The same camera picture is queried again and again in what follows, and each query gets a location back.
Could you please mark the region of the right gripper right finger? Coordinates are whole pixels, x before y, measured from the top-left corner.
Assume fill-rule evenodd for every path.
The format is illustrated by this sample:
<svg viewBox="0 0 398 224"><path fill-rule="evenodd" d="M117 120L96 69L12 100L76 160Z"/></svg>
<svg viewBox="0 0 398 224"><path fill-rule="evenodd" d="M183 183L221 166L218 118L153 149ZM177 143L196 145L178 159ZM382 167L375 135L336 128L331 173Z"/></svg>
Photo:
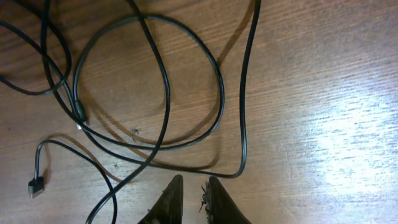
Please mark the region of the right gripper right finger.
<svg viewBox="0 0 398 224"><path fill-rule="evenodd" d="M201 207L205 206L208 224L251 224L217 177L210 176L202 190Z"/></svg>

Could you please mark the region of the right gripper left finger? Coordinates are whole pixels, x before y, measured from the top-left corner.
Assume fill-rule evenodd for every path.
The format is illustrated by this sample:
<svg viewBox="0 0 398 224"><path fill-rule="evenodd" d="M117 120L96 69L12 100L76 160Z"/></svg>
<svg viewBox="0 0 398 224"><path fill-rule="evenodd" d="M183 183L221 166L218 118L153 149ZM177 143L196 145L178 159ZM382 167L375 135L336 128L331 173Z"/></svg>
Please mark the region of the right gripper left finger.
<svg viewBox="0 0 398 224"><path fill-rule="evenodd" d="M139 224L181 224L183 217L183 176L177 174Z"/></svg>

